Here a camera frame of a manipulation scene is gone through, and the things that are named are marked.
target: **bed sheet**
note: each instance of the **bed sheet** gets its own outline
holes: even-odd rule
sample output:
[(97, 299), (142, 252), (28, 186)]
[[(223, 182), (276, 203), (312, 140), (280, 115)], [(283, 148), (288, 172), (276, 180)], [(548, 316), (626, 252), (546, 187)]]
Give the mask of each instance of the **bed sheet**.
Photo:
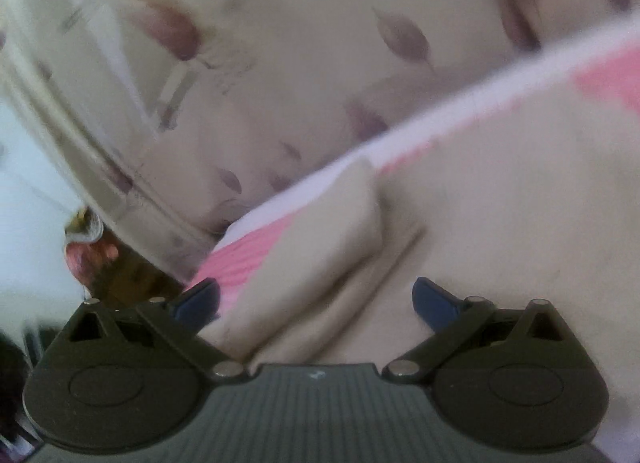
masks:
[[(193, 282), (216, 278), (222, 290), (220, 312), (225, 313), (292, 215), (322, 194), (355, 158), (368, 158), (380, 172), (393, 170), (443, 136), (497, 115), (537, 90), (567, 81), (592, 98), (622, 104), (640, 117), (640, 15), (527, 58), (309, 176), (232, 225)], [(640, 418), (608, 421), (596, 445), (616, 463), (638, 463)]]

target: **ribbed panel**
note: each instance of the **ribbed panel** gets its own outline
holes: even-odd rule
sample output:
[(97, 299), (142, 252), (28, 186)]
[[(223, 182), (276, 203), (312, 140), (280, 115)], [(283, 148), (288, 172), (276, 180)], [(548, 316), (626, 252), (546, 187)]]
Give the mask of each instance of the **ribbed panel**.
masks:
[(125, 455), (46, 446), (30, 463), (607, 463), (588, 446), (514, 455), (444, 423), (424, 392), (380, 379), (373, 366), (266, 367), (221, 387), (181, 432)]

